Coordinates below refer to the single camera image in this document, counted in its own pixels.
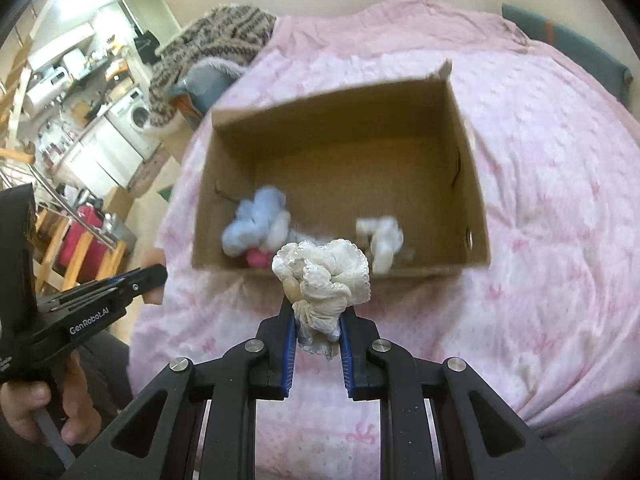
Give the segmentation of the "white cloth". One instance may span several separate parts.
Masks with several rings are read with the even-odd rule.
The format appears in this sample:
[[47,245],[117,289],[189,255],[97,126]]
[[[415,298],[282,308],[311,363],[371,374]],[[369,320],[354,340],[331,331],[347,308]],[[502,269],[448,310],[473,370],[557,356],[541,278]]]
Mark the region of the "white cloth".
[[387,274],[404,244],[404,232],[395,217],[358,218],[356,245],[364,250],[374,274]]

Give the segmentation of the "pink soft ball toy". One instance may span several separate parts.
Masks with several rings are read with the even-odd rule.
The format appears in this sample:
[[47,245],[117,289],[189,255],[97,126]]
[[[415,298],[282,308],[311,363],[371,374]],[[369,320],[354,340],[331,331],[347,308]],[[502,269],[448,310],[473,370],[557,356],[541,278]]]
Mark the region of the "pink soft ball toy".
[[273,252],[262,252],[258,248],[250,248],[245,254],[245,259],[252,269],[270,269],[273,256]]

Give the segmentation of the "wooden chair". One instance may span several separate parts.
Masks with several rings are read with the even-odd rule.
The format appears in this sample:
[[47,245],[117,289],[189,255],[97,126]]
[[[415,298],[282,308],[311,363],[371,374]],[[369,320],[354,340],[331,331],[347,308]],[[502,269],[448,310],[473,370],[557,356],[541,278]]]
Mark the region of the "wooden chair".
[[85,282],[112,278],[127,250],[124,240],[111,240],[47,208],[37,214],[32,244],[37,295],[66,292]]

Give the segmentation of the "white washing machine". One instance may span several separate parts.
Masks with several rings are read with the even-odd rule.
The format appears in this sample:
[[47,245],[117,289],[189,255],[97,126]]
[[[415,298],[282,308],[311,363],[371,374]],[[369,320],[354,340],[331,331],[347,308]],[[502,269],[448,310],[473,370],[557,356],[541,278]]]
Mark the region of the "white washing machine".
[[160,141],[144,133],[150,111],[142,90],[135,86],[106,112],[107,120],[144,159],[150,159]]

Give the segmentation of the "brown cardboard box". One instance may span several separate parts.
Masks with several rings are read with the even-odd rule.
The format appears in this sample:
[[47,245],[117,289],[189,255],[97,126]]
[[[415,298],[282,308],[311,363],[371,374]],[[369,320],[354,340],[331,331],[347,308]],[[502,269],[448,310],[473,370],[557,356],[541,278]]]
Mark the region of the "brown cardboard box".
[[392,278],[490,263],[480,181],[450,81],[451,66],[263,108],[220,108],[203,170],[192,263],[248,272],[222,233],[241,200],[271,185],[294,226],[354,238],[361,218],[394,217],[404,253]]

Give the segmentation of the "grey blue cushion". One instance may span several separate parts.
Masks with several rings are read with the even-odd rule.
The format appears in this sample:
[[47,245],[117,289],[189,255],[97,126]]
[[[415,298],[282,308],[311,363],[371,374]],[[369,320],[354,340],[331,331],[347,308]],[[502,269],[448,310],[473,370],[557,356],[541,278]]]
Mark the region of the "grey blue cushion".
[[167,90],[169,102],[186,96],[190,105],[204,115],[247,68],[223,58],[203,58],[196,62]]

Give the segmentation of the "pink patterned quilt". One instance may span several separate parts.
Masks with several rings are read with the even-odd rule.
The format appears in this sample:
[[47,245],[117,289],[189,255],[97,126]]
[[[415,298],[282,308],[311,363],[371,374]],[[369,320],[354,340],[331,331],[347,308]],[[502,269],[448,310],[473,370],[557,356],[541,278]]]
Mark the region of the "pink patterned quilt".
[[[270,106],[452,61],[482,187],[491,264],[393,281],[359,310],[414,356],[461,356],[574,479],[639,479],[639,123],[588,73],[497,14],[388,0],[342,18],[279,18],[216,103]],[[207,114],[156,246],[164,302],[142,308],[128,375],[140,392],[176,356],[218,358],[277,313],[277,281],[191,268]],[[347,397],[340,359],[299,351],[290,397],[258,406],[256,478],[378,479],[378,404]]]

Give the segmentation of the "patterned knit sweater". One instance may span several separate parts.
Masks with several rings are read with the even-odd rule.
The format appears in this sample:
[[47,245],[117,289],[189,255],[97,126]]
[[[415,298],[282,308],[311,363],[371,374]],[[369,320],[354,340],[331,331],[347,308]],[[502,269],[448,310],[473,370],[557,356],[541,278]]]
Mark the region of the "patterned knit sweater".
[[193,67],[211,62],[229,76],[240,76],[268,44],[277,17],[252,4],[215,6],[156,50],[152,68],[148,129],[167,131],[177,110],[169,104],[169,88]]

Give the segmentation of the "teal pillow with orange stripe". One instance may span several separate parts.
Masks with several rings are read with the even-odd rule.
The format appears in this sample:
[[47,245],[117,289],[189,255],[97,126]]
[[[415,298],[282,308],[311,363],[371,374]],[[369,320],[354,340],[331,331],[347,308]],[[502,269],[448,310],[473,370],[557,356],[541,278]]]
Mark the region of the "teal pillow with orange stripe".
[[597,79],[624,107],[630,105],[631,70],[593,41],[548,18],[503,3],[501,15],[531,40],[542,41],[570,58]]

